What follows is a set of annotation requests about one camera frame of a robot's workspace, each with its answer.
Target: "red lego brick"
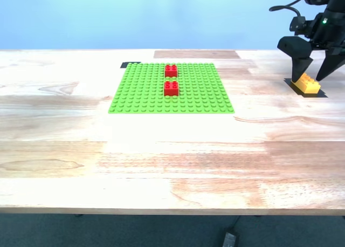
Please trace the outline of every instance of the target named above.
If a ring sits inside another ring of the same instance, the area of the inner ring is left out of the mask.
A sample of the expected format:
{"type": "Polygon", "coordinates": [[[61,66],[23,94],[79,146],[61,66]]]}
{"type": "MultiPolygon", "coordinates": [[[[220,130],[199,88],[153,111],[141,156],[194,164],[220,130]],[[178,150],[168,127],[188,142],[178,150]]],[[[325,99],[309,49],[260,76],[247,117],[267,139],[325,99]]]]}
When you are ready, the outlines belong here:
{"type": "Polygon", "coordinates": [[[166,81],[164,83],[164,96],[178,96],[178,82],[166,81]]]}
{"type": "Polygon", "coordinates": [[[165,73],[165,77],[177,77],[177,66],[166,65],[164,73],[165,73]]]}

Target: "blue wall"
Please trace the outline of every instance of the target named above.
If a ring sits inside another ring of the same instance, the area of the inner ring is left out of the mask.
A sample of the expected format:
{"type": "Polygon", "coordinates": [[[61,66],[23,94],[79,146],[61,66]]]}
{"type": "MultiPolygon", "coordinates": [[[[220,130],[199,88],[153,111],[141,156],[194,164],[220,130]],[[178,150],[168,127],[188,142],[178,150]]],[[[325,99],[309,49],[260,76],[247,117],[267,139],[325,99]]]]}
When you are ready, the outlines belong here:
{"type": "Polygon", "coordinates": [[[295,15],[268,8],[292,1],[0,0],[0,49],[274,49],[295,15]]]}

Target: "green lego baseplate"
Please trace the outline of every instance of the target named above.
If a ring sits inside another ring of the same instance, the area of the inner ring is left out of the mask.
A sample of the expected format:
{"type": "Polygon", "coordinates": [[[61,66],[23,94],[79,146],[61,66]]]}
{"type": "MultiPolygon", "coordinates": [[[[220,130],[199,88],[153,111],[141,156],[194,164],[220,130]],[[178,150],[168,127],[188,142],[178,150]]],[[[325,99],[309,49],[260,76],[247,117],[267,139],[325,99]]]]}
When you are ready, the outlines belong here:
{"type": "Polygon", "coordinates": [[[128,64],[108,112],[233,114],[234,110],[214,64],[140,63],[128,64]],[[177,77],[165,77],[164,67],[174,64],[177,77]],[[164,96],[165,81],[178,81],[178,96],[164,96]]]}

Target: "dark floor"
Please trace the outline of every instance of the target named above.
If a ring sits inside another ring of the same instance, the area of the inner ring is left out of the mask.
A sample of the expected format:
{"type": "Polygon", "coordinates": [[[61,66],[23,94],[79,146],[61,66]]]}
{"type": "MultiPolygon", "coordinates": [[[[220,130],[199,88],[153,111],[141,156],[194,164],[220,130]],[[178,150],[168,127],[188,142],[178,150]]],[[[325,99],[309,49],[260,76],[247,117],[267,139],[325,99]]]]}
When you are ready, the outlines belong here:
{"type": "MultiPolygon", "coordinates": [[[[219,247],[236,216],[0,214],[0,247],[219,247]]],[[[342,217],[242,216],[240,247],[344,247],[342,217]]]]}

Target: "wood grain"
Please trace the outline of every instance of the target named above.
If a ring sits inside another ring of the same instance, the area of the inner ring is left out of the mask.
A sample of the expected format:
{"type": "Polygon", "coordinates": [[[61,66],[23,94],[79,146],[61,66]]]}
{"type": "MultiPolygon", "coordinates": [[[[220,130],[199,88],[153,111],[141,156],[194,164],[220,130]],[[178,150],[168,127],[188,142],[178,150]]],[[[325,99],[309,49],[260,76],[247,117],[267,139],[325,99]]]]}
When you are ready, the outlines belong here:
{"type": "Polygon", "coordinates": [[[303,98],[275,50],[0,59],[1,212],[345,215],[344,67],[321,82],[328,98],[303,98]],[[214,63],[236,113],[108,115],[123,61],[214,63]]]}

